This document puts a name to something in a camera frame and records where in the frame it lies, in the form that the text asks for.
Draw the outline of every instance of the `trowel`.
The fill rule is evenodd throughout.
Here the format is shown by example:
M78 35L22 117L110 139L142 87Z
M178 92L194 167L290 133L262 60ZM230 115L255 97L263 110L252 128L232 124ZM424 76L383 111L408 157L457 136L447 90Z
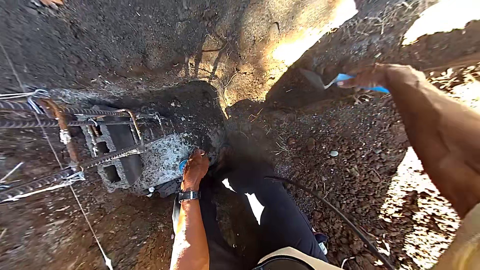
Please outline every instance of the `trowel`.
M307 78L307 80L313 86L318 88L319 90L325 90L325 89L329 88L330 86L332 86L332 84L334 84L334 83L353 78L353 76L339 73L335 77L335 79L333 79L333 81L331 81L327 85L324 85L324 82L322 81L322 78L317 73L315 73L313 71L310 71L310 70L302 69L302 68L300 68L299 70L300 70L300 73L302 73L303 76L305 76L305 78ZM360 86L360 88L373 90L373 91L377 91L377 92L382 92L382 93L389 93L388 90L385 87L382 87L382 86L376 86L376 87L362 87L362 86Z

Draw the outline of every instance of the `hand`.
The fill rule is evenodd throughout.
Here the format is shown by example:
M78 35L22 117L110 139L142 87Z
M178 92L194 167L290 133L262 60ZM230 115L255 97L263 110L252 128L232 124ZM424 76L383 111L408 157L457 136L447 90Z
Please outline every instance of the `hand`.
M198 191L200 181L207 173L208 163L208 157L205 151L201 149L195 150L190 155L183 172L183 181L181 182L183 191Z
M388 78L386 69L389 66L391 65L375 63L374 65L361 69L356 77L339 81L337 85L341 88L387 86Z

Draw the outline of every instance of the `black watch strap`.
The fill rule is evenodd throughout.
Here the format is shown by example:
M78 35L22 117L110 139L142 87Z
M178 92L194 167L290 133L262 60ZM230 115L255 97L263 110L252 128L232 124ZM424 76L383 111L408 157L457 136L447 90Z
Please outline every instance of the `black watch strap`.
M183 200L195 200L200 199L200 191L187 191L179 193L179 202Z

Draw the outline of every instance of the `black pants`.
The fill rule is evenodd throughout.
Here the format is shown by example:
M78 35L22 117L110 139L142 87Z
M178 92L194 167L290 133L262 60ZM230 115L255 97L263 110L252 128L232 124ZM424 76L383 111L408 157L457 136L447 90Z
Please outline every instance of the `black pants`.
M228 179L230 187L243 197L247 206L252 207L252 211L260 219L259 242L262 243L260 257L290 246L327 262L312 232L312 226L283 185L264 179L265 176L272 175L273 169L266 163L243 162L236 164L236 168L222 177ZM210 270L242 269L240 258L235 255L233 247L228 245L220 232L216 221L216 207L211 200L211 189L201 183L200 192L202 198L199 203L210 254ZM180 204L175 201L172 215L174 225L178 222L180 212ZM261 205L260 209L263 207L261 215L258 203Z

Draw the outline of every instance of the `soil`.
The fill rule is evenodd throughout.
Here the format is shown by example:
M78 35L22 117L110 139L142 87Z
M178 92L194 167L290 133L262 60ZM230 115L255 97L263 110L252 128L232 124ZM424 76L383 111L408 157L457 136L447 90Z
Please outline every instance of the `soil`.
M1 42L26 87L44 87L55 100L83 108L104 104L158 111L172 121L165 126L166 134L189 134L192 145L207 150L213 162L230 134L230 141L242 141L275 164L279 176L321 191L397 268L427 269L452 241L459 218L423 173L391 97L335 86L318 91L298 68L314 70L328 82L339 72L374 61L410 64L452 92L465 83L466 74L478 80L479 67L466 68L480 62L478 21L403 47L403 34L427 5L413 1L408 8L358 0L356 16L272 78L279 70L273 68L277 62L254 55L271 49L260 37L268 34L280 44L294 38L292 33L302 25L324 25L338 1L315 6L312 10L322 11L316 13L320 19L292 20L290 25L287 19L302 9L277 12L280 1L73 0L58 9L36 3L5 1L0 10ZM2 93L19 92L6 59L0 57ZM450 67L453 74L438 79ZM258 102L262 95L265 101ZM151 137L162 135L155 123L144 129ZM46 130L67 164L58 130ZM59 169L40 130L1 132L1 171L26 162L9 181ZM80 129L73 128L72 134L81 157L88 158ZM168 269L173 197L148 198L130 190L108 193L95 170L86 178L73 188L114 268ZM287 189L313 228L329 236L327 257L332 264L382 268L330 209L295 187ZM216 190L216 203L225 238L247 265L254 265L258 258L254 235L249 234L251 217L228 190ZM5 269L105 269L68 187L2 204L0 211L0 263Z

